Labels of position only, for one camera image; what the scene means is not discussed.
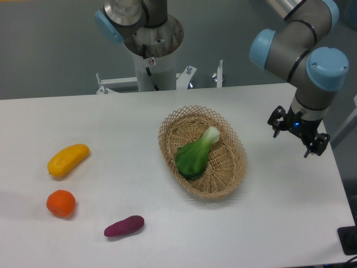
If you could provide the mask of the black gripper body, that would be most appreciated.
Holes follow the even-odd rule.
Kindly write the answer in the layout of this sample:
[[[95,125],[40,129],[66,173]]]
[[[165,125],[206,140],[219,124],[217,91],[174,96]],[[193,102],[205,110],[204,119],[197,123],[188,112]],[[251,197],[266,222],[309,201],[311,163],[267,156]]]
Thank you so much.
[[[284,118],[284,131],[288,131],[296,137],[300,138],[304,145],[312,146],[323,144],[323,136],[318,133],[317,129],[320,125],[322,118],[314,121],[305,120],[299,117],[292,109],[289,108],[286,117]]]

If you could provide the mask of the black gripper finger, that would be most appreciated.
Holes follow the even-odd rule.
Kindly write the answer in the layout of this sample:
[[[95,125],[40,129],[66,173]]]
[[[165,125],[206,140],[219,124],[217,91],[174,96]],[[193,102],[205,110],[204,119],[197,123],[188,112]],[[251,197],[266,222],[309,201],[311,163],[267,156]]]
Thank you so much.
[[[309,154],[315,154],[321,156],[326,150],[330,140],[330,135],[326,133],[317,133],[314,137],[309,137],[303,143],[306,146],[306,152],[304,158],[307,158]]]
[[[278,106],[270,115],[267,123],[272,127],[274,131],[274,138],[276,138],[281,131],[287,130],[287,124],[285,121],[286,115],[287,113],[282,106]]]

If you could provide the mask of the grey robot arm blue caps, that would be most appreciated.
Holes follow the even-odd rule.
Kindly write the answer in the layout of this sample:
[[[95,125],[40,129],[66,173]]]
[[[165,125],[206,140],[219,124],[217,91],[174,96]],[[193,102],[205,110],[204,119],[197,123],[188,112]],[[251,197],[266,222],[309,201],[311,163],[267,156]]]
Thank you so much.
[[[343,86],[349,62],[343,52],[317,47],[339,20],[334,1],[270,1],[286,21],[276,32],[261,31],[250,46],[249,58],[296,88],[289,110],[276,108],[268,124],[275,133],[298,137],[308,154],[321,155],[329,143],[317,129]],[[186,89],[188,73],[176,75],[175,52],[184,39],[180,22],[167,12],[166,1],[105,1],[95,22],[112,43],[123,43],[132,54],[138,89]]]

